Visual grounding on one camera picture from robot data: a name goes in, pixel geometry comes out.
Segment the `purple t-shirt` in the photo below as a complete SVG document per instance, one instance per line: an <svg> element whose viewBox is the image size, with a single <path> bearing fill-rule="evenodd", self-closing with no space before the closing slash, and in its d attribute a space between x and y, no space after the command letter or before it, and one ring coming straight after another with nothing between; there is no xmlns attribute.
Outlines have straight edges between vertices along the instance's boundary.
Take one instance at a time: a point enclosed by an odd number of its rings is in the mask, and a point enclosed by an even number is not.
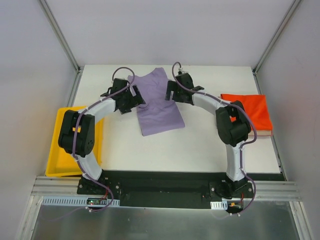
<svg viewBox="0 0 320 240"><path fill-rule="evenodd" d="M185 127L177 104L173 100L165 100L169 79L162 67L155 68L145 76L129 75L127 79L131 81L133 78L133 84L145 102L136 108L144 137Z"/></svg>

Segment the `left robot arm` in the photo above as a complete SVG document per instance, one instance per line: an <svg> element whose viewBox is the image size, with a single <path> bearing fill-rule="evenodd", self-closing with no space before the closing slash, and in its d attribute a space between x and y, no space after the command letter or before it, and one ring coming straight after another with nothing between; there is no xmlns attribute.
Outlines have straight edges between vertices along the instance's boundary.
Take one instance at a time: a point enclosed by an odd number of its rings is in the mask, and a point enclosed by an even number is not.
<svg viewBox="0 0 320 240"><path fill-rule="evenodd" d="M115 78L112 86L101 94L96 102L80 111L67 110L63 115L58 146L73 157L82 172L82 177L89 181L89 190L96 195L103 192L111 194L102 179L103 170L93 153L96 124L113 112L126 114L145 103L137 85L134 84L135 80L135 76L131 81Z"/></svg>

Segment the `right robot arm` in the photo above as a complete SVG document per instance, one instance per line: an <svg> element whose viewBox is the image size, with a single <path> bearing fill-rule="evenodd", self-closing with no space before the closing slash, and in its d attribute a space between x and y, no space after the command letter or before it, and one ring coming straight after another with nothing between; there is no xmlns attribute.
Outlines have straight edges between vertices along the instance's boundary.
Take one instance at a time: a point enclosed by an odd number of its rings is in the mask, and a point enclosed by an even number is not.
<svg viewBox="0 0 320 240"><path fill-rule="evenodd" d="M214 188L216 195L232 199L242 193L248 183L243 160L243 144L251 132L250 121L240 101L223 101L206 94L201 86L194 86L189 73L179 70L167 83L165 99L190 104L215 116L217 133L226 147L226 178Z"/></svg>

